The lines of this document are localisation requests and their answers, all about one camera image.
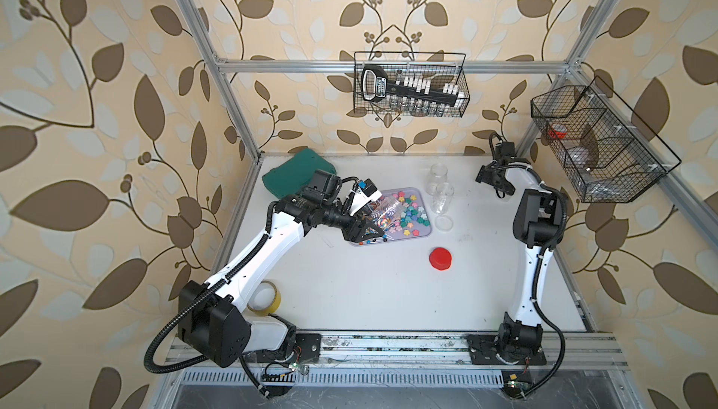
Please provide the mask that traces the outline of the clear jar of star candies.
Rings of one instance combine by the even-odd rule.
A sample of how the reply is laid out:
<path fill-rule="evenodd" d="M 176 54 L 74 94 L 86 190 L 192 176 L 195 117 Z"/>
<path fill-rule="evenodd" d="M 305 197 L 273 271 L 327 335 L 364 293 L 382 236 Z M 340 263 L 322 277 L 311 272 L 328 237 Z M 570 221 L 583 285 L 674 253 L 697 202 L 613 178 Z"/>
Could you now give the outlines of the clear jar of star candies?
<path fill-rule="evenodd" d="M 433 164 L 426 176 L 424 189 L 429 195 L 434 195 L 438 186 L 446 183 L 448 179 L 448 168 L 442 163 Z"/>

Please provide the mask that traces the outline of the red lidded clear jar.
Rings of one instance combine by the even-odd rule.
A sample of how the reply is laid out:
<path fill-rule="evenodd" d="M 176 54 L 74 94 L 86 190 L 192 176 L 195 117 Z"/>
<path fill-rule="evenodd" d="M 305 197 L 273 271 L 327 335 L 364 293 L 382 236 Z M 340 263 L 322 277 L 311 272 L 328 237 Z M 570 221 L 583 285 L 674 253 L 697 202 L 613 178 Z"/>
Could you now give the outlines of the red lidded clear jar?
<path fill-rule="evenodd" d="M 448 182 L 437 185 L 432 195 L 432 211 L 438 215 L 446 214 L 454 199 L 454 192 L 454 186 Z"/>

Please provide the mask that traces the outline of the clear jar lid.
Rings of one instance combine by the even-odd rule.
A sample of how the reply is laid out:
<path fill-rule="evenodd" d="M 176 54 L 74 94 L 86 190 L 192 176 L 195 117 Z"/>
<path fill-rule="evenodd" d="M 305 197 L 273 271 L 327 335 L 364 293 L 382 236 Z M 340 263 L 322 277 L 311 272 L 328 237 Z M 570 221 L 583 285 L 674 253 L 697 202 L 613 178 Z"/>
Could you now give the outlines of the clear jar lid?
<path fill-rule="evenodd" d="M 448 233 L 454 227 L 454 222 L 449 216 L 439 215 L 436 217 L 435 226 L 439 231 Z"/>

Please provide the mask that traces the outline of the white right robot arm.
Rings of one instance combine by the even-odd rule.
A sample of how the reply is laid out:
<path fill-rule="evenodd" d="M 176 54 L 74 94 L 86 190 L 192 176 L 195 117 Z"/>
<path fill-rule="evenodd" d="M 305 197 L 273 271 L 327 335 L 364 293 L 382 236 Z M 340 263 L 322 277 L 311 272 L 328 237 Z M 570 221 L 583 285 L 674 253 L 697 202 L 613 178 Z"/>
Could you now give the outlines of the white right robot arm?
<path fill-rule="evenodd" d="M 568 205 L 558 190 L 549 187 L 533 168 L 522 162 L 501 164 L 496 160 L 480 169 L 477 181 L 508 195 L 512 183 L 506 173 L 527 179 L 512 222 L 514 238 L 524 246 L 510 310 L 504 314 L 495 340 L 482 349 L 490 360 L 514 365 L 531 362 L 541 353 L 543 328 L 555 328 L 540 309 L 545 273 L 553 252 L 566 231 Z"/>

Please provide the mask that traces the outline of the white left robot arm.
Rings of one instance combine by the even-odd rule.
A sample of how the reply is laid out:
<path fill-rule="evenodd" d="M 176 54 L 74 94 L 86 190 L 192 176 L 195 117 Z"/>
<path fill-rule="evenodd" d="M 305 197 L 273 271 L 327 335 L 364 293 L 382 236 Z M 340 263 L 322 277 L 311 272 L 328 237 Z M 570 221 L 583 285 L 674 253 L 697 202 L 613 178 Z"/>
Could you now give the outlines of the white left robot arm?
<path fill-rule="evenodd" d="M 319 225 L 340 229 L 352 243 L 381 238 L 381 229 L 360 215 L 363 207 L 379 199 L 379 190 L 372 194 L 355 191 L 348 199 L 350 208 L 346 212 L 335 200 L 321 198 L 312 190 L 271 203 L 265 228 L 239 255 L 204 283 L 190 281 L 182 289 L 178 314 L 147 348 L 145 369 L 150 373 L 172 373 L 205 360 L 224 368 L 241 362 L 246 353 L 280 349 L 290 330 L 288 323 L 273 317 L 267 322 L 252 323 L 243 317 L 259 285 L 279 259 Z M 154 355 L 173 330 L 199 355 L 184 362 L 157 364 Z"/>

